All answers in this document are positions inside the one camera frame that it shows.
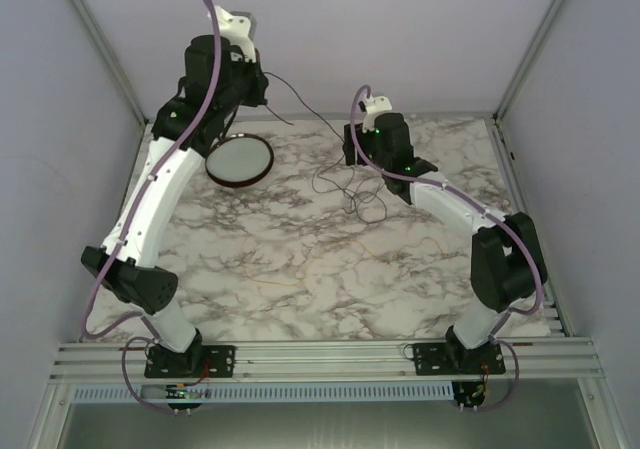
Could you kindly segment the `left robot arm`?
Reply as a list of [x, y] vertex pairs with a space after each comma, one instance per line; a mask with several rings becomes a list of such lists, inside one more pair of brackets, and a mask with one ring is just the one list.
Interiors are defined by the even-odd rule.
[[267, 87], [249, 37], [194, 38], [185, 50], [178, 91], [156, 115], [132, 197], [101, 245], [86, 247], [81, 256], [97, 283], [132, 305], [153, 331], [152, 368], [187, 374], [203, 357], [202, 336], [175, 298], [178, 277], [157, 264], [160, 244], [199, 168], [226, 188], [251, 186], [270, 172], [274, 151], [269, 143], [230, 131], [240, 107], [266, 104]]

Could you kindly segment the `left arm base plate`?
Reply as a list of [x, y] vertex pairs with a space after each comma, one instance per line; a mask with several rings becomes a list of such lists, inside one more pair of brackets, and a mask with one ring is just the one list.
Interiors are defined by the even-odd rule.
[[231, 378], [235, 356], [233, 345], [196, 344], [184, 353], [156, 345], [148, 351], [144, 376], [148, 379]]

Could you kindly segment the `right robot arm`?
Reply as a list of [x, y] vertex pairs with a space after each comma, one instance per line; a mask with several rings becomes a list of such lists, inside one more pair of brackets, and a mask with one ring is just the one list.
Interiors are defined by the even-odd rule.
[[416, 156], [399, 113], [349, 121], [343, 152], [347, 164], [376, 170], [392, 194], [469, 237], [473, 300], [447, 330], [444, 348], [455, 371], [479, 368], [510, 316], [533, 315], [541, 306], [547, 271], [533, 220], [481, 204]]

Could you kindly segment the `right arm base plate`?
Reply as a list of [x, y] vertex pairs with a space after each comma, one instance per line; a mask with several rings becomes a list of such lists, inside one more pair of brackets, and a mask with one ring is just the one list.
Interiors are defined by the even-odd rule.
[[408, 359], [418, 376], [436, 375], [502, 375], [506, 367], [501, 349], [487, 342], [476, 349], [454, 346], [447, 342], [413, 343]]

